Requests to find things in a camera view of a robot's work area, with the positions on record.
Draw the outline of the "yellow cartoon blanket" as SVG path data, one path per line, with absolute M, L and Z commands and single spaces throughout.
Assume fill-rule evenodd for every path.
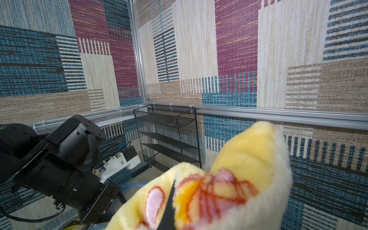
M 174 182 L 176 230 L 279 230 L 293 179 L 283 134 L 258 121 L 231 138 L 209 172 L 179 163 L 141 187 L 109 230 L 157 230 Z

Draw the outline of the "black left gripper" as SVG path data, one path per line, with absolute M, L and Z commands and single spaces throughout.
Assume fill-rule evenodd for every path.
M 119 185 L 100 182 L 92 172 L 82 172 L 54 155 L 29 163 L 13 179 L 11 192 L 20 187 L 52 197 L 57 205 L 78 210 L 83 224 L 109 222 L 126 203 Z

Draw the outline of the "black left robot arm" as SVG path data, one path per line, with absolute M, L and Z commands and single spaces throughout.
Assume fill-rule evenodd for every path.
M 126 199 L 117 184 L 93 174 L 105 139 L 80 115 L 46 135 L 24 124 L 1 125 L 1 182 L 12 179 L 12 193 L 25 187 L 53 198 L 59 213 L 76 209 L 82 224 L 109 222 Z

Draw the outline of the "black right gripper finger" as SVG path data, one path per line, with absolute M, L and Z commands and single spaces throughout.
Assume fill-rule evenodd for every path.
M 165 211 L 163 213 L 162 220 L 159 224 L 159 227 L 157 230 L 176 230 L 175 224 L 174 224 L 174 215 L 175 215 L 175 209 L 173 208 L 173 196 L 174 196 L 174 182 L 172 184 L 169 198 L 165 207 Z

